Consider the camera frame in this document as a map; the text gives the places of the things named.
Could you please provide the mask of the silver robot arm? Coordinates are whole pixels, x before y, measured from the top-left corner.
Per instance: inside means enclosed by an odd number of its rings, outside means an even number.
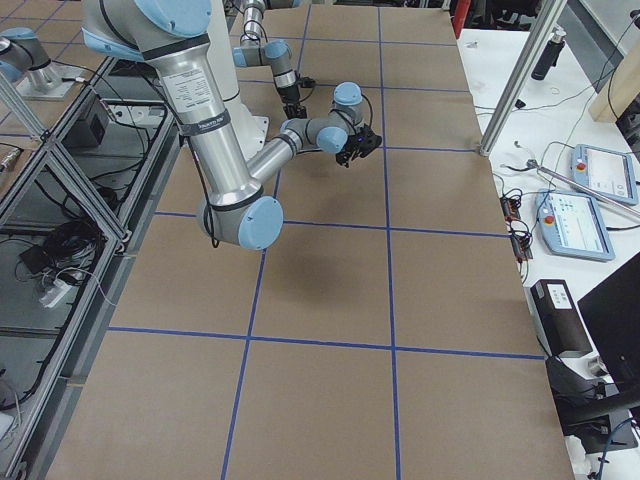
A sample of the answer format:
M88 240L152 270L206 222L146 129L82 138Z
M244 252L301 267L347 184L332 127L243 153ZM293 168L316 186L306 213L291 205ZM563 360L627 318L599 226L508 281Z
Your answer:
M236 67L268 66L273 82L283 103L288 119L306 118L306 108L301 104L301 77L292 66L292 52L284 40L269 40L263 26L267 10L295 8L300 1L241 1L243 14L240 45L232 51Z
M244 1L245 31L231 50L238 67L268 66L288 117L280 133L252 158L244 157L218 83L222 74L209 62L208 27L216 18L211 1L86 1L82 32L88 48L117 59L153 67L180 134L198 162L205 197L201 227L212 242L263 250L278 238L284 221L280 203L263 185L298 153L309 149L335 156L340 165L366 157L382 139L362 110L370 105L358 84L343 82L329 113L308 119L300 105L300 78L283 41L269 41L265 11L295 8L295 1Z

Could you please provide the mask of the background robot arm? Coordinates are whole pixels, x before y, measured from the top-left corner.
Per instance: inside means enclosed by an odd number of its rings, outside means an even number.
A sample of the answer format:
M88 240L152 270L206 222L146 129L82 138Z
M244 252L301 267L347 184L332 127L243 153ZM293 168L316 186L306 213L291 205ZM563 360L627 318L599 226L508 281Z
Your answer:
M74 85L86 82L83 71L82 67L55 64L30 28L1 32L1 75L17 83L24 99L61 101Z

